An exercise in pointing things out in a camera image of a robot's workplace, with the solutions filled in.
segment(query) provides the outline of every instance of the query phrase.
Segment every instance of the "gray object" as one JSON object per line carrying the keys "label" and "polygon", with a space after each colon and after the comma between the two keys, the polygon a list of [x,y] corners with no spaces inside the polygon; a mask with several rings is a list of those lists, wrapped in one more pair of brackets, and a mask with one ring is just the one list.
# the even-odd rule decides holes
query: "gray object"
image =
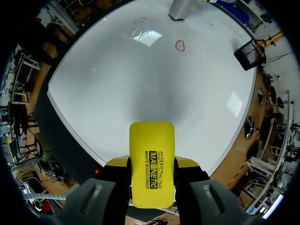
{"label": "gray object", "polygon": [[169,11],[170,17],[174,20],[186,19],[191,4],[195,2],[196,0],[174,0]]}
{"label": "gray object", "polygon": [[53,216],[41,218],[52,225],[102,225],[105,208],[114,186],[114,182],[89,179],[67,196],[63,210]]}
{"label": "gray object", "polygon": [[197,198],[203,225],[263,224],[264,219],[250,216],[241,207],[239,199],[216,180],[190,183]]}

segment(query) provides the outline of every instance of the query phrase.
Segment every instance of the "chair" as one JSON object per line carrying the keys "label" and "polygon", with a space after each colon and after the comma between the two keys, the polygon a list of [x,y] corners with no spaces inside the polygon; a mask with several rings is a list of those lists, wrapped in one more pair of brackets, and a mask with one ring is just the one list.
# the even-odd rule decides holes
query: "chair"
{"label": "chair", "polygon": [[277,103],[277,95],[276,95],[275,88],[273,86],[270,87],[270,91],[268,94],[264,94],[262,88],[259,88],[257,92],[258,92],[258,100],[261,106],[264,105],[264,100],[269,97],[271,97],[273,104]]}
{"label": "chair", "polygon": [[244,136],[248,140],[252,137],[254,131],[260,131],[260,139],[262,142],[266,142],[268,139],[269,131],[271,128],[271,120],[273,118],[278,118],[282,116],[281,113],[274,113],[272,115],[266,116],[263,118],[261,126],[255,127],[254,119],[252,116],[247,116],[245,123],[244,123]]}

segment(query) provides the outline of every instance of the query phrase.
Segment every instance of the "table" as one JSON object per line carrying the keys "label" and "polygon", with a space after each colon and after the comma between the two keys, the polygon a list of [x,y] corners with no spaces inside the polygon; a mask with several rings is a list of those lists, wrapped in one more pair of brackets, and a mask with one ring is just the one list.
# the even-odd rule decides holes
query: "table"
{"label": "table", "polygon": [[269,190],[272,182],[275,179],[275,175],[277,174],[277,172],[280,170],[282,163],[284,163],[285,161],[285,153],[287,151],[287,146],[288,146],[288,140],[291,136],[291,126],[293,124],[293,109],[292,109],[292,105],[290,103],[290,95],[289,95],[289,91],[287,91],[287,99],[288,99],[288,108],[287,108],[287,125],[286,125],[286,129],[285,129],[285,137],[283,140],[283,144],[282,144],[282,148],[280,150],[278,159],[275,163],[275,169],[273,174],[271,175],[271,177],[269,178],[268,182],[266,183],[265,187],[263,188],[263,190],[261,191],[261,193],[256,197],[256,199],[247,207],[246,212],[250,212],[252,210],[252,208],[256,205],[256,203],[258,201],[261,200],[262,197],[264,197],[264,195],[267,193],[267,191]]}
{"label": "table", "polygon": [[[29,74],[27,76],[26,82],[28,82],[29,79],[31,78],[33,69],[40,70],[38,62],[31,59],[29,56],[25,55],[24,53],[21,53],[21,57],[19,59],[18,66],[17,66],[17,69],[16,69],[16,74],[15,74],[15,78],[14,78],[14,85],[13,85],[13,88],[12,88],[12,93],[11,93],[11,96],[10,96],[10,102],[13,103],[13,104],[25,104],[25,105],[27,105],[29,103],[28,96],[27,96],[27,93],[25,93],[25,91],[18,92],[18,91],[15,90],[16,86],[17,86],[17,83],[18,83],[18,77],[19,77],[19,74],[20,74],[20,71],[21,71],[21,68],[22,68],[23,64],[30,67],[30,71],[29,71]],[[24,96],[25,97],[25,102],[23,102],[23,101],[14,101],[15,95]]]}
{"label": "table", "polygon": [[233,54],[251,37],[205,2],[174,22],[171,3],[132,1],[96,22],[63,57],[47,95],[101,165],[129,154],[131,123],[168,120],[176,155],[211,175],[251,103],[256,70],[244,71]]}

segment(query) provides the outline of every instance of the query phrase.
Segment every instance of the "red marker drawing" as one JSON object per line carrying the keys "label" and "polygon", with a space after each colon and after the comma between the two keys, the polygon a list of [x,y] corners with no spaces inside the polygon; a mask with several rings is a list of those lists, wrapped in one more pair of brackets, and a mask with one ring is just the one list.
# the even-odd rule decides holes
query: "red marker drawing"
{"label": "red marker drawing", "polygon": [[184,47],[184,42],[179,40],[176,42],[175,48],[180,51],[180,52],[184,52],[185,47]]}
{"label": "red marker drawing", "polygon": [[146,17],[138,18],[138,19],[136,19],[136,20],[133,22],[133,24],[139,24],[139,23],[141,23],[141,22],[144,22],[146,19],[147,19]]}

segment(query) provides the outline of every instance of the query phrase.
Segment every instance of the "cable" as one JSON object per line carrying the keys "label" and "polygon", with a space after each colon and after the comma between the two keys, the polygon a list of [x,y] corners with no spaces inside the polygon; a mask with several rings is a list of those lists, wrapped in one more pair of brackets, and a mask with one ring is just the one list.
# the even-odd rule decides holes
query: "cable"
{"label": "cable", "polygon": [[275,56],[275,57],[269,58],[267,60],[275,59],[275,58],[278,58],[278,57],[283,57],[283,56],[290,55],[290,54],[294,54],[294,52],[287,53],[287,54],[284,54],[284,55]]}
{"label": "cable", "polygon": [[[43,184],[38,179],[36,179],[35,177],[29,177],[29,178],[24,179],[22,181],[24,182],[24,181],[27,181],[27,180],[30,180],[30,179],[35,179],[42,186],[43,190],[46,191],[46,189],[44,188]],[[52,209],[52,212],[54,213],[54,209],[53,209],[52,205],[50,204],[50,202],[49,202],[49,205],[50,205],[50,207]]]}
{"label": "cable", "polygon": [[240,198],[240,203],[242,203],[242,207],[245,208],[246,206],[245,206],[245,204],[243,203],[242,198],[241,198],[240,196],[239,196],[239,198]]}
{"label": "cable", "polygon": [[23,194],[23,198],[25,200],[35,200],[35,199],[54,199],[54,200],[66,200],[65,195],[52,195],[52,194],[40,194],[40,193],[32,193],[32,194]]}
{"label": "cable", "polygon": [[41,182],[44,182],[44,181],[51,182],[53,184],[57,184],[57,185],[61,185],[61,186],[66,186],[66,187],[70,187],[71,186],[71,185],[64,185],[64,184],[55,183],[55,182],[52,182],[50,180],[41,180]]}
{"label": "cable", "polygon": [[269,64],[268,64],[268,65],[265,65],[264,68],[268,67],[268,66],[271,65],[273,62],[275,62],[275,61],[277,61],[277,60],[279,60],[279,59],[281,59],[281,58],[283,58],[283,57],[285,57],[285,56],[287,56],[287,55],[289,55],[289,54],[294,54],[294,53],[292,52],[292,53],[284,54],[284,55],[281,55],[281,56],[277,56],[275,60],[266,62],[266,64],[267,64],[267,63],[269,63]]}
{"label": "cable", "polygon": [[54,21],[53,17],[51,16],[51,13],[47,10],[47,13],[49,14],[49,16],[51,17],[51,22]]}

